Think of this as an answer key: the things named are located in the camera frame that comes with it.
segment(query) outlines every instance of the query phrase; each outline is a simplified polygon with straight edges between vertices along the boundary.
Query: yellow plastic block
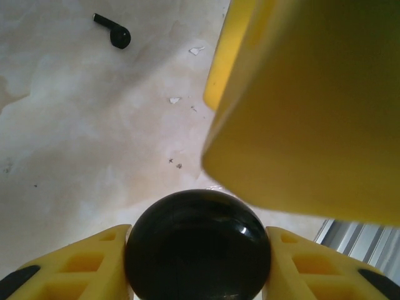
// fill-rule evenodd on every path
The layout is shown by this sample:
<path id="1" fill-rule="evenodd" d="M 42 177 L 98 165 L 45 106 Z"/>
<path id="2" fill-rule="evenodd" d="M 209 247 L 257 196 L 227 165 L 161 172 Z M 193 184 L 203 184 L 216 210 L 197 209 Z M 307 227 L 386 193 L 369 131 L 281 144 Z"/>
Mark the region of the yellow plastic block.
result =
<path id="1" fill-rule="evenodd" d="M 233 1 L 207 173 L 253 205 L 400 226 L 399 28 L 397 0 Z"/>
<path id="2" fill-rule="evenodd" d="M 127 300 L 123 261 L 130 227 L 112 227 L 23 265 L 41 269 L 7 300 Z"/>
<path id="3" fill-rule="evenodd" d="M 267 300 L 386 300 L 358 269 L 382 274 L 361 261 L 290 231 L 267 227 L 271 272 L 262 297 Z"/>

